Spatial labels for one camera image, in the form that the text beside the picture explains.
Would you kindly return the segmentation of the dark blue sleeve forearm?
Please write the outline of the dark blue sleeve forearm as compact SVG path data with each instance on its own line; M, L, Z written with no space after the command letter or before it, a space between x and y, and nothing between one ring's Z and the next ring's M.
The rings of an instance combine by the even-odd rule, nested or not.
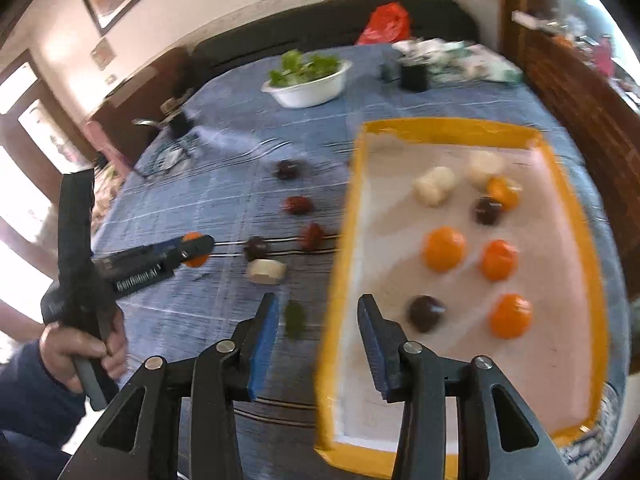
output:
M38 342L1 367L1 477L55 479L70 460L63 451L86 414L86 397L47 371Z

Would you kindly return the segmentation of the person's left hand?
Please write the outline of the person's left hand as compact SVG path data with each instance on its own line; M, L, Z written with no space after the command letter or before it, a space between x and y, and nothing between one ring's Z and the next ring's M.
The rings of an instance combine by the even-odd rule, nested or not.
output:
M112 331L105 342L58 322L49 324L40 336L39 352L50 375L73 393L84 392L73 364L74 356L98 359L107 375L119 380L127 370L128 340L124 314L116 308Z

